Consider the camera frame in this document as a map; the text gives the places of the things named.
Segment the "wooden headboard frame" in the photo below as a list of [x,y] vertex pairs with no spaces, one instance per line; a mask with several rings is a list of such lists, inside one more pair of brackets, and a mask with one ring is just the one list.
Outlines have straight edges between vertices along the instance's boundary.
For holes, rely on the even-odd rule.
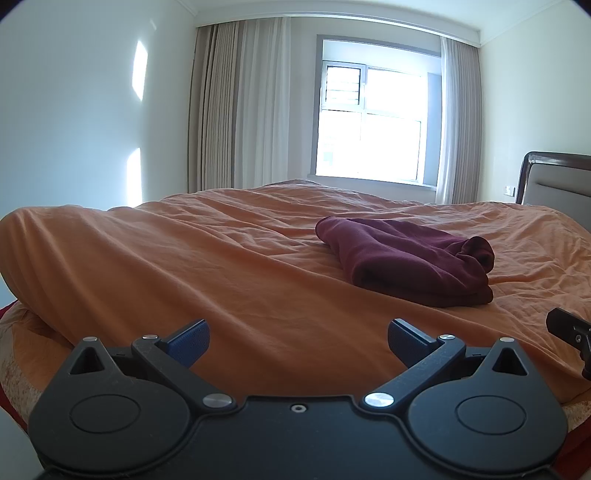
[[519,186],[517,187],[517,198],[515,203],[523,203],[525,187],[530,177],[531,166],[534,163],[546,165],[557,165],[559,167],[579,168],[580,170],[591,170],[591,155],[577,155],[574,153],[553,153],[553,152],[529,152],[521,164],[519,174]]

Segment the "orange duvet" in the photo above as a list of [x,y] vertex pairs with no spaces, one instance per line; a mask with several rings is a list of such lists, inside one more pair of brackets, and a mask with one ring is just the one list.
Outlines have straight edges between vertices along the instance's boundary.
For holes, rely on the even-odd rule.
[[[493,302],[435,309],[348,284],[314,234],[327,215],[483,236],[496,254]],[[419,205],[284,183],[107,212],[24,208],[0,222],[0,271],[34,313],[11,333],[15,362],[39,390],[84,336],[128,345],[198,318],[212,340],[193,370],[238,398],[375,388],[404,369],[386,340],[395,317],[468,345],[517,338],[562,403],[585,399],[590,386],[545,316],[562,307],[591,318],[591,234],[546,207]]]

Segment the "folded towel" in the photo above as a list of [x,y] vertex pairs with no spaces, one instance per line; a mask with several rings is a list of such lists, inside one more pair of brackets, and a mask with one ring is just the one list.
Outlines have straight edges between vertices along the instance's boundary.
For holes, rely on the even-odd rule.
[[336,217],[318,222],[316,235],[358,287],[431,307],[492,301],[486,274],[495,254],[481,236],[466,239],[400,220]]

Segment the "window sill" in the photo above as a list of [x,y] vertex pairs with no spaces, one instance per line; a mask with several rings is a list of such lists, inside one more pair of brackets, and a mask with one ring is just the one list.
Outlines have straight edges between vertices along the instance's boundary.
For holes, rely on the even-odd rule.
[[398,181],[382,181],[382,180],[368,180],[368,179],[356,179],[352,177],[330,177],[327,175],[314,175],[309,174],[308,180],[316,181],[318,183],[322,183],[323,179],[331,179],[338,181],[339,179],[343,180],[350,180],[356,182],[363,182],[366,184],[375,184],[375,185],[383,185],[383,186],[392,186],[392,187],[402,187],[402,188],[410,188],[410,189],[417,189],[422,190],[424,192],[436,192],[437,187],[435,185],[425,185],[424,183],[418,183],[416,181],[406,181],[406,180],[398,180]]

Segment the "bed headboard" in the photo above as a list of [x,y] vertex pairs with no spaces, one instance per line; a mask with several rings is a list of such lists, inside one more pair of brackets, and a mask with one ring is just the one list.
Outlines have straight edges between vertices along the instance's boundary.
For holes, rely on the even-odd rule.
[[591,231],[591,155],[529,152],[515,201],[559,210]]

